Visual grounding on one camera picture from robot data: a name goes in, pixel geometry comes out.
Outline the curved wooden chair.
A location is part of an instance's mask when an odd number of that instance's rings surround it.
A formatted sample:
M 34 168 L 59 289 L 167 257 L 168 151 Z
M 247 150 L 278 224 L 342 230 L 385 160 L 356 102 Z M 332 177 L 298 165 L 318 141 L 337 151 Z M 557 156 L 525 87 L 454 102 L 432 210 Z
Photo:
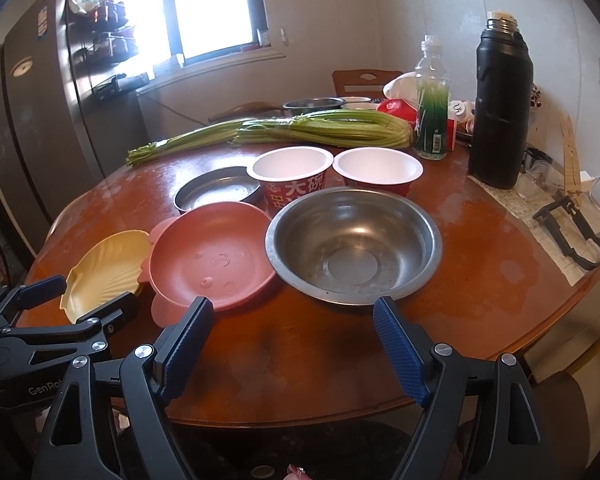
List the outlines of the curved wooden chair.
M 284 109 L 280 104 L 271 102 L 249 102 L 211 116 L 208 119 L 208 123 L 217 124 L 218 122 L 229 122 L 230 120 L 248 118 L 271 118 L 283 114 Z

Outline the red paper bowl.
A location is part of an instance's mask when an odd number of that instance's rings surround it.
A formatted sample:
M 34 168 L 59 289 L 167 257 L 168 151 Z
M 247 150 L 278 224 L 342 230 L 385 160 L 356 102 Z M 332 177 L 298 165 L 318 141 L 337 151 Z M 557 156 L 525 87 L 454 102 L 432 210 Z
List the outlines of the red paper bowl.
M 315 146 L 276 148 L 250 162 L 247 174 L 260 184 L 273 218 L 294 200 L 321 191 L 334 159 L 330 151 Z
M 418 159 L 392 148 L 351 148 L 334 158 L 332 168 L 346 185 L 402 197 L 424 173 Z

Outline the white ceramic bowl far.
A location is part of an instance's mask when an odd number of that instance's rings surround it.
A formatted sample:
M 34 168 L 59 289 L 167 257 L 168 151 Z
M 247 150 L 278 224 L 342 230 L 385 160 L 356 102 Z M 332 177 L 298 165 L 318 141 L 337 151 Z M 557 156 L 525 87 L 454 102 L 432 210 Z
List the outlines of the white ceramic bowl far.
M 343 110 L 377 110 L 378 104 L 368 96 L 343 96 Z

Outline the yellow shell-shaped plate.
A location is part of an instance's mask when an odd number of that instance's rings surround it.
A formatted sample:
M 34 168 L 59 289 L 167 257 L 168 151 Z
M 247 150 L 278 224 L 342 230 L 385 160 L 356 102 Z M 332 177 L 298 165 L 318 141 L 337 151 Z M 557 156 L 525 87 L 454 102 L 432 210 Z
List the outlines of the yellow shell-shaped plate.
M 127 230 L 104 238 L 69 271 L 59 309 L 69 322 L 90 313 L 124 292 L 140 289 L 140 265 L 149 256 L 149 234 Z

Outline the shallow steel pan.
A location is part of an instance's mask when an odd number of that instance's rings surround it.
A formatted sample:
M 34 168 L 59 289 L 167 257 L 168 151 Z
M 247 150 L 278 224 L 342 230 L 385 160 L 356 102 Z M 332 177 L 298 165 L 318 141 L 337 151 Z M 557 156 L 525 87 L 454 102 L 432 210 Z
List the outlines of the shallow steel pan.
M 185 214 L 195 208 L 224 202 L 255 204 L 261 189 L 244 166 L 215 169 L 193 178 L 180 187 L 174 196 L 174 206 Z

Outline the wooden chair with slat back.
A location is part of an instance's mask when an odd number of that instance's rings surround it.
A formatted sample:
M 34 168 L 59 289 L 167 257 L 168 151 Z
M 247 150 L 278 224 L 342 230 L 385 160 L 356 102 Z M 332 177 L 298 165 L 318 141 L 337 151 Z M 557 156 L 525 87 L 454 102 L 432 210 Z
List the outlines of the wooden chair with slat back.
M 400 70 L 334 70 L 332 83 L 336 96 L 365 96 L 383 99 L 384 87 L 402 75 Z

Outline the celery bunch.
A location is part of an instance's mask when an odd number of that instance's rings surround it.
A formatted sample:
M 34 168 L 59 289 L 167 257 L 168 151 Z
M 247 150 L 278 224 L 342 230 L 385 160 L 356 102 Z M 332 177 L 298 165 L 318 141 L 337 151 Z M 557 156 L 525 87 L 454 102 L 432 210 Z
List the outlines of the celery bunch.
M 237 130 L 233 142 L 408 148 L 413 138 L 413 128 L 405 119 L 378 110 L 323 110 L 294 117 L 246 120 Z
M 241 119 L 218 122 L 214 125 L 181 133 L 178 136 L 172 136 L 169 139 L 150 142 L 129 150 L 126 155 L 125 165 L 129 167 L 140 166 L 163 155 L 196 150 L 196 148 L 206 148 L 207 146 L 222 143 L 236 145 L 264 143 L 264 135 L 262 133 L 248 132 L 245 123 Z

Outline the red tissue pack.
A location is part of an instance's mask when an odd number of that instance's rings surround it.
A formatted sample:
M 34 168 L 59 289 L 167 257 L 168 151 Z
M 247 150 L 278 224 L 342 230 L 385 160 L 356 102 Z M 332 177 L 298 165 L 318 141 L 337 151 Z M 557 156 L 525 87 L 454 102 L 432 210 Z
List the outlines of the red tissue pack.
M 378 104 L 377 110 L 378 112 L 401 118 L 412 127 L 416 125 L 417 110 L 402 99 L 385 99 Z

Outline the celery bunch rear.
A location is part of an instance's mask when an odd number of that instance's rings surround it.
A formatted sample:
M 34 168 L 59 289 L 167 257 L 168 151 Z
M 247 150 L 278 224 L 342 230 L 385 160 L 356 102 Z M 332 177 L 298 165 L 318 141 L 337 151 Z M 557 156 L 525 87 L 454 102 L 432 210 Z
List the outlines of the celery bunch rear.
M 140 166 L 163 155 L 196 150 L 196 148 L 206 148 L 207 146 L 222 143 L 236 145 L 264 143 L 264 135 L 262 133 L 248 132 L 245 123 L 241 119 L 218 122 L 214 125 L 181 133 L 178 136 L 172 136 L 169 139 L 150 142 L 129 150 L 126 155 L 125 165 L 129 167 Z

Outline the wooden tongs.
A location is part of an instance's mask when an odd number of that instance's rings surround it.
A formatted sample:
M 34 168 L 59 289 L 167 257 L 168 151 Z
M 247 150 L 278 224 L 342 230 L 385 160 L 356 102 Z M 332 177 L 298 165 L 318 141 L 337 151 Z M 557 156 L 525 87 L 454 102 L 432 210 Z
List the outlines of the wooden tongs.
M 564 176 L 564 189 L 566 195 L 577 206 L 581 205 L 582 182 L 580 177 L 580 164 L 576 145 L 576 136 L 568 114 L 559 115 L 560 132 L 562 133 L 562 175 Z

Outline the pink plastic bowl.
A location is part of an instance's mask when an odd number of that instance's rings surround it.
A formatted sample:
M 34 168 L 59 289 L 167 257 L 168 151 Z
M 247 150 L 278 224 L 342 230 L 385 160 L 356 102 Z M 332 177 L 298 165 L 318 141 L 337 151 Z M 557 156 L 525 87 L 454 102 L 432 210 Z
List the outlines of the pink plastic bowl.
M 198 296 L 224 311 L 263 292 L 275 276 L 265 252 L 270 222 L 256 206 L 223 202 L 157 224 L 138 277 L 155 292 L 154 322 L 160 327 L 178 322 Z

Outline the grey refrigerator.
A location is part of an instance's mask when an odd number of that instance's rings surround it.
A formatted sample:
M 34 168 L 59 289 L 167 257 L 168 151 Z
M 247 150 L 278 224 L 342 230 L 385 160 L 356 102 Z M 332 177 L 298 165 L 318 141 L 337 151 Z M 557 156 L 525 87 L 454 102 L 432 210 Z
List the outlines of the grey refrigerator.
M 147 142 L 137 89 L 125 67 L 134 39 L 70 0 L 36 0 L 0 45 L 0 207 L 20 252 L 34 256 L 65 206 L 123 166 Z

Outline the steel pot far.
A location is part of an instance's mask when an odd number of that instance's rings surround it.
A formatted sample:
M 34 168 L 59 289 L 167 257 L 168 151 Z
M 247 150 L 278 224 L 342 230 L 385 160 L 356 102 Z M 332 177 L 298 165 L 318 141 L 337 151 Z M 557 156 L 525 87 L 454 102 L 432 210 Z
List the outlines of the steel pot far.
M 325 110 L 339 110 L 343 104 L 344 99 L 329 96 L 328 98 L 289 101 L 283 105 L 283 110 L 286 113 L 291 114 L 291 116 L 298 116 L 314 112 L 324 112 Z

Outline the window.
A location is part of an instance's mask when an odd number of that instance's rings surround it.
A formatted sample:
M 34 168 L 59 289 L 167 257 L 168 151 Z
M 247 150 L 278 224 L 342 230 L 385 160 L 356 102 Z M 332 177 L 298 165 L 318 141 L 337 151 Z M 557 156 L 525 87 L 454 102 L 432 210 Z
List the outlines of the window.
M 193 64 L 270 44 L 264 0 L 116 0 L 125 6 L 140 58 Z

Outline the clear bottle green liquid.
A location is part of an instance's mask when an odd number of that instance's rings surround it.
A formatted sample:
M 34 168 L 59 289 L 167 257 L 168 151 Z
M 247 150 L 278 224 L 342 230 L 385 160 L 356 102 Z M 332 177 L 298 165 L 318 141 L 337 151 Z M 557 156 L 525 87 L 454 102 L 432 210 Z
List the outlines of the clear bottle green liquid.
M 450 78 L 437 36 L 425 35 L 422 59 L 415 67 L 417 116 L 414 150 L 421 158 L 440 160 L 448 150 Z

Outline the celery bunch front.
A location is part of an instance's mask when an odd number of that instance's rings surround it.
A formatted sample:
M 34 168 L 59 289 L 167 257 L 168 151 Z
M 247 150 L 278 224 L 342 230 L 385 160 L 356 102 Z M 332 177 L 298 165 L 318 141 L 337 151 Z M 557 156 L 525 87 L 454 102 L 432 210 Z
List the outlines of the celery bunch front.
M 413 128 L 405 119 L 378 110 L 323 110 L 294 117 L 246 120 L 237 130 L 233 142 L 408 148 L 413 138 Z

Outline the large steel bowl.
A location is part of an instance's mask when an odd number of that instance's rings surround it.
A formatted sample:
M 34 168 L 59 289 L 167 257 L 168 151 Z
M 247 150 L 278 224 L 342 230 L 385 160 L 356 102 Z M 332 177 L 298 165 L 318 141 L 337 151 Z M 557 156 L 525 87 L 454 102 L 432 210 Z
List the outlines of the large steel bowl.
M 316 300 L 366 307 L 424 287 L 441 262 L 434 220 L 411 200 L 362 188 L 325 188 L 285 206 L 265 234 L 277 275 Z

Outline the black thermos flask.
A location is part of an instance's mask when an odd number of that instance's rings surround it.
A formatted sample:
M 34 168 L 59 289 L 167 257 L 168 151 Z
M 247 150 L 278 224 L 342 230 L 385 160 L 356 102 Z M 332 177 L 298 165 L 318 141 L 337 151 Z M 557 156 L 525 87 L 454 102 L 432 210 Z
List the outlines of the black thermos flask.
M 477 94 L 468 171 L 509 190 L 524 159 L 533 64 L 513 14 L 490 11 L 477 48 Z

